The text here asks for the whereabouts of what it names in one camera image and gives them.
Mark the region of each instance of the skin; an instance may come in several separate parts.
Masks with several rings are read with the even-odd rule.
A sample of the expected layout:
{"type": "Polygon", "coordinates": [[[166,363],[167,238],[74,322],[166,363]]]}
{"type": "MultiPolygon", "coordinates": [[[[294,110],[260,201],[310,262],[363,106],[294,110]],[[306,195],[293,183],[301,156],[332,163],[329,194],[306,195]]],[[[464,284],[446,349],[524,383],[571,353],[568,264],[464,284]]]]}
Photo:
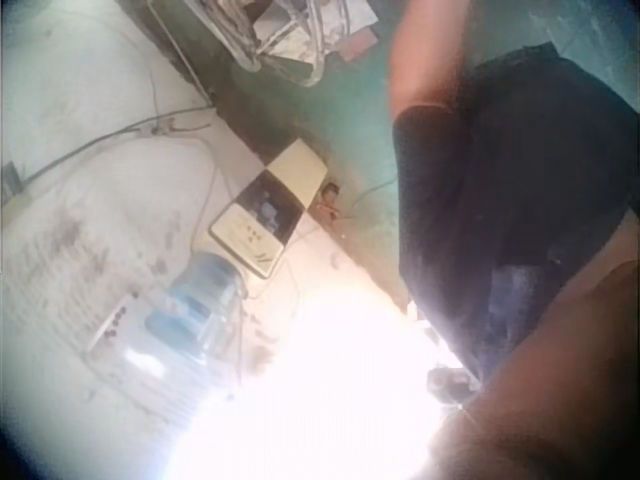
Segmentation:
{"type": "MultiPolygon", "coordinates": [[[[393,118],[449,108],[465,0],[409,0],[391,56],[393,118]]],[[[420,478],[591,478],[638,421],[638,218],[628,212],[538,328],[434,440],[420,478]]]]}

